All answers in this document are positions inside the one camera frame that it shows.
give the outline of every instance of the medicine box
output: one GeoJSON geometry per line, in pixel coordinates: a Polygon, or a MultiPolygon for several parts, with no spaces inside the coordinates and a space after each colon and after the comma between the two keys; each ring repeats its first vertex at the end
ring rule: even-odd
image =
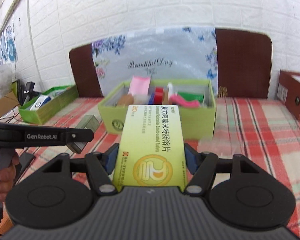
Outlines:
{"type": "Polygon", "coordinates": [[[186,159],[178,106],[130,105],[114,169],[113,184],[187,185],[186,159]]]}
{"type": "MultiPolygon", "coordinates": [[[[157,79],[151,80],[149,91],[154,91],[155,87],[166,88],[169,82],[173,84],[176,91],[204,95],[206,104],[204,107],[179,107],[183,139],[212,139],[216,117],[216,102],[211,81],[198,79],[157,79]]],[[[122,133],[128,107],[116,106],[116,103],[122,95],[128,93],[129,85],[130,81],[122,82],[98,104],[101,118],[109,133],[122,133]]]]}

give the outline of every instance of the yellow medicine box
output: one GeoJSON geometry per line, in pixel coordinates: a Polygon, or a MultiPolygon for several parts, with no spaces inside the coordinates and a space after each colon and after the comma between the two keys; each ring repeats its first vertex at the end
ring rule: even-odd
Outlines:
{"type": "Polygon", "coordinates": [[[113,184],[187,185],[186,159],[178,106],[130,105],[122,131],[113,184]]]}

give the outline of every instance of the circular logo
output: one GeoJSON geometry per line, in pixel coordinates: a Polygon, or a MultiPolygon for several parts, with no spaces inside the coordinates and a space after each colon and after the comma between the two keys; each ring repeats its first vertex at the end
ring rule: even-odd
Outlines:
{"type": "Polygon", "coordinates": [[[8,40],[8,56],[10,61],[14,62],[16,58],[16,47],[14,45],[13,39],[8,40]]]}
{"type": "Polygon", "coordinates": [[[172,177],[172,165],[160,155],[146,155],[133,167],[133,177],[141,186],[164,186],[172,177]]]}
{"type": "Polygon", "coordinates": [[[116,129],[117,131],[122,131],[123,130],[123,122],[118,119],[114,119],[112,121],[112,127],[114,129],[116,129]]]}

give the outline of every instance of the green storage box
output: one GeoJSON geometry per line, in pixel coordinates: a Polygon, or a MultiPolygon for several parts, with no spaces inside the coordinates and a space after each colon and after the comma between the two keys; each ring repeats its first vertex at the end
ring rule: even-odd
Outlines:
{"type": "Polygon", "coordinates": [[[37,100],[37,97],[30,100],[23,106],[19,107],[19,113],[24,122],[35,123],[35,124],[44,124],[47,122],[51,117],[53,117],[57,112],[71,103],[73,100],[79,97],[79,93],[77,90],[77,86],[60,86],[60,87],[53,87],[49,90],[43,92],[43,95],[48,95],[55,90],[61,90],[68,88],[62,94],[58,95],[57,97],[50,100],[48,103],[41,106],[37,111],[29,110],[30,106],[34,104],[37,100]]]}
{"type": "MultiPolygon", "coordinates": [[[[204,94],[206,107],[195,109],[179,107],[183,138],[196,140],[201,138],[212,139],[216,117],[216,102],[211,81],[157,79],[151,81],[149,91],[154,90],[156,86],[166,88],[168,82],[172,82],[174,89],[177,91],[204,94]]],[[[115,105],[122,95],[128,93],[129,85],[130,81],[121,83],[98,104],[101,118],[109,133],[120,134],[122,132],[128,107],[115,105]]]]}

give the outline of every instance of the wooden headboard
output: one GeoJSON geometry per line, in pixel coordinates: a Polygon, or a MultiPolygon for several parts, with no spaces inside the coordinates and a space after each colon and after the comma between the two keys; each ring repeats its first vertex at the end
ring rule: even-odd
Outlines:
{"type": "MultiPolygon", "coordinates": [[[[271,39],[264,34],[216,29],[218,85],[228,97],[267,98],[272,60],[271,39]]],[[[80,97],[101,97],[91,44],[69,52],[80,97]]]]}

